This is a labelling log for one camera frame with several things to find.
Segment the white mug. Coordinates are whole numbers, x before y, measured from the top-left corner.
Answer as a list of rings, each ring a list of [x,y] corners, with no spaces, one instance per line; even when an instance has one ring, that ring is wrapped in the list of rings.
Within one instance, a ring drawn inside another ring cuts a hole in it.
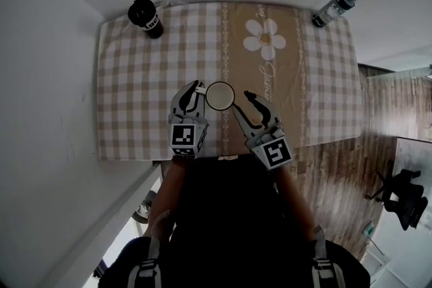
[[[214,82],[208,87],[196,87],[195,92],[202,94],[208,106],[216,111],[229,109],[235,100],[234,89],[227,82]]]

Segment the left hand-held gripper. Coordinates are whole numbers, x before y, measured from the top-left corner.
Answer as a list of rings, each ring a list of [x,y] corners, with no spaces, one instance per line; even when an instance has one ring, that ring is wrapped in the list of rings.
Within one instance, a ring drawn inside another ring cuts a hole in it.
[[[169,118],[169,148],[176,156],[196,158],[201,148],[209,126],[205,117],[205,95],[197,93],[200,85],[195,80],[185,85],[171,101]]]

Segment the person's left forearm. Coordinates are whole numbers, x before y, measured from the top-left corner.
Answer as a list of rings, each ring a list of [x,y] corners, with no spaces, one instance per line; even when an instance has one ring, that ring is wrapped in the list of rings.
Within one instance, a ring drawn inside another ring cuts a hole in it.
[[[176,213],[186,172],[191,163],[192,159],[184,156],[174,156],[172,158],[151,206],[148,226],[144,232],[145,237],[156,237],[159,223],[161,225],[167,223],[168,227],[172,227],[173,221],[169,218]]]

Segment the clear bottle with dark lid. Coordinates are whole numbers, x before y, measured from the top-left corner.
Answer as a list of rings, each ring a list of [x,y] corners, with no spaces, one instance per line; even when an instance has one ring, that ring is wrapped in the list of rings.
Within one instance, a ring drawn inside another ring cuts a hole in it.
[[[331,0],[312,15],[312,23],[322,28],[355,6],[356,0]]]

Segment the black office chair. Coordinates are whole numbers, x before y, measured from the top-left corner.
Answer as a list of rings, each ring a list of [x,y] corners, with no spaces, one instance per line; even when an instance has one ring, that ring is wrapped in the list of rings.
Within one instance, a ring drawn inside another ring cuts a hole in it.
[[[409,227],[416,229],[428,205],[427,197],[423,196],[424,187],[411,182],[420,177],[421,172],[402,169],[399,174],[387,177],[376,170],[373,173],[383,184],[372,196],[365,198],[383,203],[387,212],[396,214],[404,231]]]

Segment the checked beige flower tablecloth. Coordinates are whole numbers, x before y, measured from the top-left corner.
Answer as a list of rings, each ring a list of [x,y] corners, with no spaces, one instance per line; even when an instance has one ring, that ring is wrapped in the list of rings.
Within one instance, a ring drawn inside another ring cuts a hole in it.
[[[271,101],[293,148],[358,137],[360,77],[350,27],[314,26],[305,9],[261,3],[189,3],[159,10],[149,38],[128,16],[101,27],[97,67],[99,156],[166,160],[171,100],[185,85],[224,81],[254,124],[245,91]]]

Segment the black bottle with white band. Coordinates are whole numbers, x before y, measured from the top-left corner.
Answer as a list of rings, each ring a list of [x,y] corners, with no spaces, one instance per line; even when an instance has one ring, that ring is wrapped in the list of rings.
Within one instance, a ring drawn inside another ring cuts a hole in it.
[[[129,7],[128,19],[151,39],[158,39],[163,35],[164,27],[151,0],[135,0]]]

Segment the person's right forearm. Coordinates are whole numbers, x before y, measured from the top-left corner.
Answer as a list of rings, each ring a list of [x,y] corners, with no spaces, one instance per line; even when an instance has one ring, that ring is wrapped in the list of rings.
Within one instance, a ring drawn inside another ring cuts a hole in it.
[[[304,196],[299,192],[288,168],[281,166],[274,170],[273,174],[285,216],[294,224],[294,228],[299,235],[307,241],[313,241],[317,222]]]

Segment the dark window frame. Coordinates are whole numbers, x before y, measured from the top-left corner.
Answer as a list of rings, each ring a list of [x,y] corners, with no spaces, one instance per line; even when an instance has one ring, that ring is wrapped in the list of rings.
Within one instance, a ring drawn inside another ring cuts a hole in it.
[[[106,270],[107,270],[107,265],[106,265],[105,261],[102,259],[98,263],[97,267],[94,269],[92,276],[97,278],[97,279],[100,279],[103,277]]]

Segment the black bin with grey bag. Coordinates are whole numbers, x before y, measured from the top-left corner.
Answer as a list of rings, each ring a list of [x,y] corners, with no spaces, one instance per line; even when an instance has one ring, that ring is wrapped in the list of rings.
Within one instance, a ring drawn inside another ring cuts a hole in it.
[[[138,209],[132,215],[132,218],[140,223],[147,224],[149,221],[149,215],[151,211],[151,206],[153,204],[153,200],[156,196],[156,193],[152,190],[148,192],[145,199],[140,203]]]

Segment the person's black clothing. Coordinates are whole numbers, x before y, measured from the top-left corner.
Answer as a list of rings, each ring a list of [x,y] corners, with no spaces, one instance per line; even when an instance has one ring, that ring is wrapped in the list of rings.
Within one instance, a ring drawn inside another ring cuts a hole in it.
[[[273,172],[250,155],[192,159],[172,227],[129,241],[98,288],[370,288],[317,221],[313,241],[296,232]]]

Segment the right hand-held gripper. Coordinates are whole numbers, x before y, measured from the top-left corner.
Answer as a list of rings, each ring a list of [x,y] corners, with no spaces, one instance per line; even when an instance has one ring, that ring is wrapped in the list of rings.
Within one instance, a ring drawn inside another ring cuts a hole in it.
[[[247,100],[261,114],[261,125],[254,125],[238,105],[232,105],[233,114],[248,139],[246,146],[264,165],[272,171],[292,162],[293,154],[286,140],[284,127],[279,123],[279,113],[273,103],[253,92],[244,91]]]

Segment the grey mottled panel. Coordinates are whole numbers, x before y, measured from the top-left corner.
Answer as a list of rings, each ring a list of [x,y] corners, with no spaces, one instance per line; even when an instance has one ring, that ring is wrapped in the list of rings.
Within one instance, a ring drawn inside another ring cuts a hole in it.
[[[426,190],[432,188],[432,142],[399,137],[393,175],[399,174],[402,169],[420,171],[420,177],[413,183],[422,185]]]

